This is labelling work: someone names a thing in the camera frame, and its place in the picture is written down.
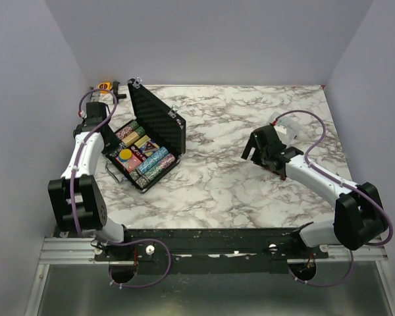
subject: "open case lid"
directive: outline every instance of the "open case lid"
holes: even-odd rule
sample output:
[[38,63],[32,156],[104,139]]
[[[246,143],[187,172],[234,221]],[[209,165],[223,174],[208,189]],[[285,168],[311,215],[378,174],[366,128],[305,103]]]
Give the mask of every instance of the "open case lid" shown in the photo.
[[170,152],[182,155],[186,152],[186,121],[176,114],[176,108],[158,99],[141,81],[140,78],[127,81],[136,120],[146,131],[164,139]]

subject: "black aluminum case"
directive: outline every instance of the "black aluminum case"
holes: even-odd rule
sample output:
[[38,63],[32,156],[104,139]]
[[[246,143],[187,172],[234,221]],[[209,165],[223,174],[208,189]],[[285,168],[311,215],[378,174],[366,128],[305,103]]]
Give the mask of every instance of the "black aluminum case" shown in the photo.
[[[170,108],[137,80],[130,79],[128,89],[136,116],[134,120],[145,129],[146,135],[154,140],[159,147],[166,147],[169,153],[176,158],[172,165],[153,179],[145,188],[141,188],[114,157],[109,154],[105,155],[136,189],[144,193],[177,166],[180,162],[180,156],[186,152],[186,120],[176,113],[175,108]],[[115,133],[132,121],[127,122]]]

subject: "white marble table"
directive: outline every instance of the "white marble table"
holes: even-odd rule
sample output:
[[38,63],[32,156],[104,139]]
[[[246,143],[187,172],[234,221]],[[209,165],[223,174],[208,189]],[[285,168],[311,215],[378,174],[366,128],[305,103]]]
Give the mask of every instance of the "white marble table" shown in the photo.
[[[129,182],[117,184],[101,157],[95,177],[112,220],[132,228],[273,228],[333,218],[332,208],[311,190],[240,158],[250,132],[265,125],[274,111],[305,109],[318,114],[328,128],[311,158],[350,178],[320,86],[147,88],[168,106],[179,107],[187,121],[186,154],[145,194]],[[119,93],[128,94],[127,87],[121,86]],[[111,104],[109,95],[101,100]],[[116,130],[133,116],[130,99],[121,100],[110,125]],[[309,115],[293,118],[305,127],[293,145],[305,151],[321,127]]]

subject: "gray wall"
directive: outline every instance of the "gray wall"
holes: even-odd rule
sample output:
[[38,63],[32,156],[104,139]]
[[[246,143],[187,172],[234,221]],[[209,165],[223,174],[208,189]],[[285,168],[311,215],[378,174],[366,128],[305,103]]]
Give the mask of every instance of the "gray wall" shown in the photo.
[[[377,185],[395,226],[395,0],[376,0],[325,90],[354,178]],[[395,280],[395,237],[386,247]]]
[[372,0],[45,0],[90,84],[325,84]]
[[0,315],[23,315],[86,80],[42,0],[0,0]]

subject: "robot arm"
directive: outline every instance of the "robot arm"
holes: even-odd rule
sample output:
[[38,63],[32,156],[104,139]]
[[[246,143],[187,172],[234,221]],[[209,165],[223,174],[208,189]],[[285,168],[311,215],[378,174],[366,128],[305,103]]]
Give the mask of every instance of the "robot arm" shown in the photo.
[[[272,124],[254,130],[243,152],[247,159],[254,148],[251,160],[278,174],[281,179],[289,177],[314,191],[335,209],[335,219],[321,223],[309,223],[298,230],[298,238],[307,247],[322,244],[340,245],[356,250],[366,244],[388,225],[384,217],[365,199],[355,192],[341,187],[307,165],[303,152],[294,147],[286,147],[279,139]],[[322,171],[339,178],[330,171],[316,165]],[[363,185],[339,178],[367,194],[381,206],[379,193],[374,185]]]
[[[61,231],[75,230],[69,192],[75,156],[89,131],[107,117],[105,104],[100,102],[87,103],[86,112],[87,119],[74,131],[75,148],[66,170],[59,179],[52,180],[48,184],[54,215]],[[103,242],[124,241],[124,227],[108,218],[103,196],[93,177],[99,155],[116,141],[117,138],[108,125],[103,126],[99,132],[93,133],[84,146],[75,176],[75,201],[82,232],[85,235],[94,235]]]

